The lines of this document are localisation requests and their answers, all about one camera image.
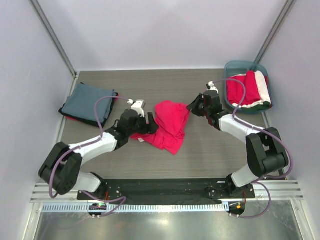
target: translucent blue bin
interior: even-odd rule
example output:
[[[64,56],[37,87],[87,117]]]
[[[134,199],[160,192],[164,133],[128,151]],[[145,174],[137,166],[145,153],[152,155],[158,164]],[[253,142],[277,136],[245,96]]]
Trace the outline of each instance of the translucent blue bin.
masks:
[[[262,65],[260,65],[258,63],[251,62],[251,61],[230,61],[224,67],[224,77],[227,79],[227,78],[230,78],[235,75],[246,74],[248,71],[254,71],[254,72],[260,71],[263,73],[264,76],[267,76],[267,78],[268,78],[268,92],[270,95],[271,107],[272,107],[273,101],[272,101],[271,92],[270,92],[270,78],[268,76],[267,70]],[[223,83],[223,87],[224,87],[224,99],[225,99],[227,106],[231,109],[235,109],[235,107],[228,101],[228,98],[227,98],[227,82],[226,81]],[[241,108],[239,108],[238,112],[242,112],[244,114],[259,114],[259,113],[263,113],[267,110],[268,109],[248,112],[248,111],[243,111],[243,110],[241,110]]]

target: metal floor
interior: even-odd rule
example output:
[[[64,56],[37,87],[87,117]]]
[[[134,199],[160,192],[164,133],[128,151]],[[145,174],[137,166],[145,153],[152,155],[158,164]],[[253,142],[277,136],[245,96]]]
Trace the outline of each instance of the metal floor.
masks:
[[[115,89],[120,96],[144,99],[145,110],[154,112],[164,100],[190,104],[206,84],[223,78],[223,69],[136,70],[81,72],[78,82],[103,89]],[[221,101],[223,85],[217,85]],[[111,127],[128,108],[116,101],[105,129]],[[254,125],[265,127],[261,114],[238,116]],[[62,141],[79,143],[96,137],[99,129],[81,122],[67,120]],[[138,140],[129,140],[121,149],[101,155],[86,163],[83,172],[95,172],[103,178],[221,178],[243,167],[247,162],[246,147],[227,133],[211,127],[204,117],[190,115],[182,148],[173,156],[166,150]]]
[[[266,201],[249,201],[256,215]],[[255,219],[226,212],[119,213],[91,219],[88,213],[42,213],[35,240],[302,240],[290,201],[273,201]]]

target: gray towel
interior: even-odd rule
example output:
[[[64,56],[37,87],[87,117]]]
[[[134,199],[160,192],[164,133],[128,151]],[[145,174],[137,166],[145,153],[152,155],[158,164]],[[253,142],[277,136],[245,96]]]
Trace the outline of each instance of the gray towel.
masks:
[[[97,122],[94,107],[96,102],[106,96],[116,96],[115,90],[105,90],[83,83],[78,84],[61,109],[63,114],[79,119]],[[96,111],[100,123],[105,122],[111,111],[112,98],[99,102]]]

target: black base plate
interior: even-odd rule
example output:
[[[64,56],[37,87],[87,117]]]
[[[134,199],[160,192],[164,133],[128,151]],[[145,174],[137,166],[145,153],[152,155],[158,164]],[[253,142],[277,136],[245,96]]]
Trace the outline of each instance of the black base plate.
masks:
[[[106,182],[109,199],[126,196],[126,205],[210,205],[220,204],[219,199],[243,199],[243,190],[230,194],[225,180],[225,178],[108,179]],[[245,189],[245,193],[247,199],[256,197],[251,184]]]

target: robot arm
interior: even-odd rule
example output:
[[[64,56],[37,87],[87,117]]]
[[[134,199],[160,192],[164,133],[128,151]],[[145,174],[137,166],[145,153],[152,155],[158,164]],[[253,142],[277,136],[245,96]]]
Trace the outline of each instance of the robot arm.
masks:
[[[240,170],[226,177],[226,186],[230,193],[245,188],[260,177],[278,171],[289,164],[286,150],[270,136],[256,130],[261,129],[280,138],[277,129],[264,129],[238,119],[223,110],[218,89],[212,82],[207,91],[188,105],[187,109],[194,115],[206,117],[208,123],[217,130],[229,133],[246,144],[247,164]]]
[[[70,149],[79,147],[72,151],[60,163],[54,179],[53,189],[60,195],[70,190],[87,191],[101,197],[105,193],[104,180],[95,173],[80,172],[83,164],[96,158],[99,155],[113,152],[123,147],[133,134],[155,134],[159,126],[156,124],[152,113],[148,113],[148,121],[144,112],[145,103],[137,100],[132,106],[125,110],[114,126],[90,140],[66,145],[63,142],[57,143],[39,170],[39,176],[47,183],[58,159]]]

